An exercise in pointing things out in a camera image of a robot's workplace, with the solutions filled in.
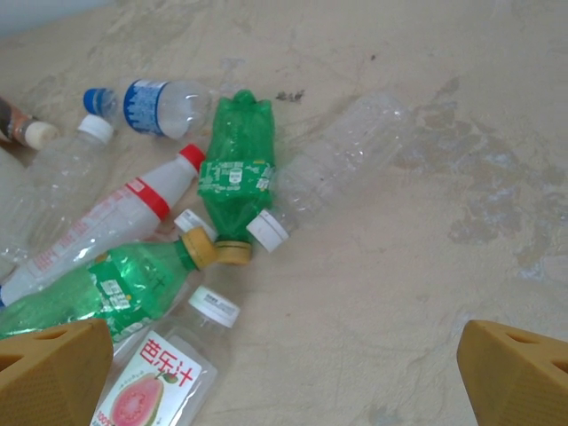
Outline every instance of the green plastic bottle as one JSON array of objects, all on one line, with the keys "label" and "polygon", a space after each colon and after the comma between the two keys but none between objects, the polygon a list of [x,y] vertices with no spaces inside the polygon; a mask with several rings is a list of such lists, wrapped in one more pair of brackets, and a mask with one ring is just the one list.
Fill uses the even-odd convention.
[{"label": "green plastic bottle", "polygon": [[246,264],[251,256],[247,225],[272,205],[274,116],[269,100],[256,101],[251,91],[219,101],[211,145],[201,165],[199,194],[219,236],[218,259]]},{"label": "green plastic bottle", "polygon": [[159,319],[187,274],[214,262],[216,255],[203,228],[194,228],[175,242],[113,248],[1,311],[0,339],[101,318],[114,342],[120,342]]}]

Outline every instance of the red bottle cap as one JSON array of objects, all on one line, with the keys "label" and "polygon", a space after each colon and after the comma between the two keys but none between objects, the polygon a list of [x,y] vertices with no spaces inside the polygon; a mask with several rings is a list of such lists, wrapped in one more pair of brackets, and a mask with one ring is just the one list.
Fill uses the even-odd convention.
[{"label": "red bottle cap", "polygon": [[205,160],[205,154],[194,144],[189,144],[179,152],[183,155],[197,171],[201,167],[201,163]]}]

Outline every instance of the orange object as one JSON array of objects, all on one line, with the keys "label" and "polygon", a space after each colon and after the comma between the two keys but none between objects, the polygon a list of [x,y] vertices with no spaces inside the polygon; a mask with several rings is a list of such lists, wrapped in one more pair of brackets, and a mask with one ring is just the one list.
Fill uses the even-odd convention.
[{"label": "orange object", "polygon": [[0,424],[90,424],[112,360],[102,319],[0,341]]},{"label": "orange object", "polygon": [[457,359],[479,426],[568,425],[568,343],[473,320]]}]

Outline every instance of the green label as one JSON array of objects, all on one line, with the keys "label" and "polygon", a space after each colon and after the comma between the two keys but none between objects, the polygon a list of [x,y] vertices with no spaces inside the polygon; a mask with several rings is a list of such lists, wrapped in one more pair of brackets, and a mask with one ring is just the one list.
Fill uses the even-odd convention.
[{"label": "green label", "polygon": [[242,196],[269,193],[273,173],[274,167],[265,161],[203,162],[199,194]]},{"label": "green label", "polygon": [[115,342],[152,322],[109,254],[98,256],[89,268],[91,280],[101,294],[102,308],[96,317],[106,321]]}]

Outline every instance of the red label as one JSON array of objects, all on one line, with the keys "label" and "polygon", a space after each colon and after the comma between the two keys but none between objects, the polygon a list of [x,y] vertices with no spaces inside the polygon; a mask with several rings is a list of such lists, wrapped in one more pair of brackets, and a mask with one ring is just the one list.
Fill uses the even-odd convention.
[{"label": "red label", "polygon": [[142,179],[137,177],[126,186],[148,206],[160,220],[166,218],[170,213],[168,203]]}]

